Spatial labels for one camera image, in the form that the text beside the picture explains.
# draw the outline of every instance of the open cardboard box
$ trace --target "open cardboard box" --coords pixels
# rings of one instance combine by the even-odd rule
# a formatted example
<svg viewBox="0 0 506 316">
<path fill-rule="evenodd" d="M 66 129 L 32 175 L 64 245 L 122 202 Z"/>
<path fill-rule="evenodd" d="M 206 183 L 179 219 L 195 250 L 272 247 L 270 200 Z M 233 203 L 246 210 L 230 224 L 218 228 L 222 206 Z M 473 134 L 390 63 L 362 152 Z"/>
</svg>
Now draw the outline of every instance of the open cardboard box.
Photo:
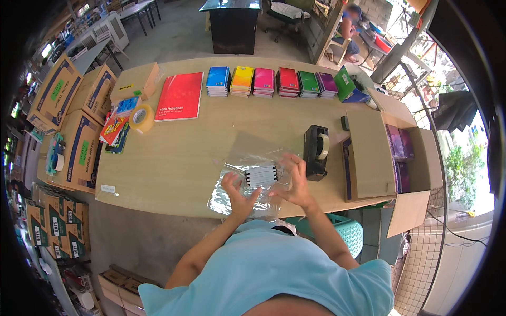
<svg viewBox="0 0 506 316">
<path fill-rule="evenodd" d="M 387 238 L 424 222 L 431 189 L 443 186 L 432 132 L 418 128 L 406 105 L 368 89 L 379 111 L 347 111 L 351 139 L 342 141 L 346 201 L 396 199 Z M 385 124 L 409 131 L 414 159 L 407 162 L 410 193 L 396 193 L 394 162 Z"/>
</svg>

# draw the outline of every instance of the plastic chair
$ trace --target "plastic chair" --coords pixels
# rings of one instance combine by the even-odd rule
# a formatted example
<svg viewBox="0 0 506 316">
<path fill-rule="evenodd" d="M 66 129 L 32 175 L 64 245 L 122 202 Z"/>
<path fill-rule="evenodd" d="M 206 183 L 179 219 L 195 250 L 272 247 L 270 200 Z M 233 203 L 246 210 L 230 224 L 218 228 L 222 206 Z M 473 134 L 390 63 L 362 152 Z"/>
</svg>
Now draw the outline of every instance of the plastic chair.
<svg viewBox="0 0 506 316">
<path fill-rule="evenodd" d="M 339 216 L 331 213 L 326 214 L 335 230 L 339 233 L 353 258 L 356 258 L 364 245 L 364 230 L 362 225 L 354 219 Z M 301 217 L 288 217 L 285 221 L 296 226 L 297 231 L 312 238 L 314 234 L 309 227 L 309 222 Z"/>
</svg>

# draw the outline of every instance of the tape dispenser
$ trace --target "tape dispenser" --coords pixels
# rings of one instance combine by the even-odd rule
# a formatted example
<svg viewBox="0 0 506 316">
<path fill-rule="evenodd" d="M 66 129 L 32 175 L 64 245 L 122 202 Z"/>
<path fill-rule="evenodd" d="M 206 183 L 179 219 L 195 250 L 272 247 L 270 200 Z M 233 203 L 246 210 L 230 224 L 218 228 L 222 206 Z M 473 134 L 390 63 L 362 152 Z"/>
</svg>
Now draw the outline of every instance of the tape dispenser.
<svg viewBox="0 0 506 316">
<path fill-rule="evenodd" d="M 311 125 L 304 133 L 304 160 L 309 181 L 320 181 L 327 175 L 325 165 L 329 147 L 328 128 Z"/>
</svg>

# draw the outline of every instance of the person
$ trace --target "person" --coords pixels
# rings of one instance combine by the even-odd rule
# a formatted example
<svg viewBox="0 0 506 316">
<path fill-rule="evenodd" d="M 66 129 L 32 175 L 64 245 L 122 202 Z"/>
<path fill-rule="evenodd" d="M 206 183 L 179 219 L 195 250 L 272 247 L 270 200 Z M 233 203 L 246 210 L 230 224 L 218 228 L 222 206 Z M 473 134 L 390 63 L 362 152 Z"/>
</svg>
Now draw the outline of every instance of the person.
<svg viewBox="0 0 506 316">
<path fill-rule="evenodd" d="M 302 207 L 317 245 L 266 221 L 243 223 L 261 189 L 242 196 L 238 175 L 227 173 L 221 183 L 231 214 L 183 255 L 165 289 L 138 287 L 146 315 L 385 316 L 392 310 L 390 266 L 359 265 L 310 194 L 305 161 L 285 154 L 282 164 L 292 188 L 269 195 Z"/>
<path fill-rule="evenodd" d="M 362 20 L 362 9 L 356 4 L 348 4 L 343 12 L 343 17 L 339 25 L 338 32 L 341 35 L 336 35 L 332 40 L 339 44 L 343 44 L 345 38 L 351 39 L 353 35 L 358 35 L 359 32 L 356 30 L 355 25 L 352 25 L 352 22 L 357 20 Z M 349 63 L 356 63 L 358 60 L 353 57 L 353 55 L 358 53 L 360 53 L 360 48 L 357 43 L 351 40 L 346 47 L 346 53 L 343 59 Z"/>
</svg>

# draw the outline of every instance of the tape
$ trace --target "tape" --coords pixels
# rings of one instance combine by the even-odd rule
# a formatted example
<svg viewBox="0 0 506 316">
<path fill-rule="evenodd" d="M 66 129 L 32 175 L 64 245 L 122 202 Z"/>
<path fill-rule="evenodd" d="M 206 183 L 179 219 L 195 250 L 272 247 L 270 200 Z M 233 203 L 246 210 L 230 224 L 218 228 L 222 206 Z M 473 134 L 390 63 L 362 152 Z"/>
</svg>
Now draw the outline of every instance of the tape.
<svg viewBox="0 0 506 316">
<path fill-rule="evenodd" d="M 327 157 L 328 149 L 330 148 L 330 140 L 328 139 L 328 136 L 324 133 L 318 134 L 318 138 L 321 138 L 323 140 L 323 148 L 321 150 L 321 153 L 319 155 L 316 155 L 317 160 L 323 160 L 325 157 Z"/>
<path fill-rule="evenodd" d="M 58 156 L 58 160 L 56 162 L 56 168 L 54 168 L 54 170 L 56 171 L 62 171 L 63 170 L 63 165 L 65 164 L 65 158 L 63 157 L 63 155 L 61 154 L 57 154 Z"/>
<path fill-rule="evenodd" d="M 141 134 L 149 131 L 155 124 L 155 112 L 147 104 L 141 104 L 134 108 L 130 114 L 130 128 L 135 129 Z"/>
</svg>

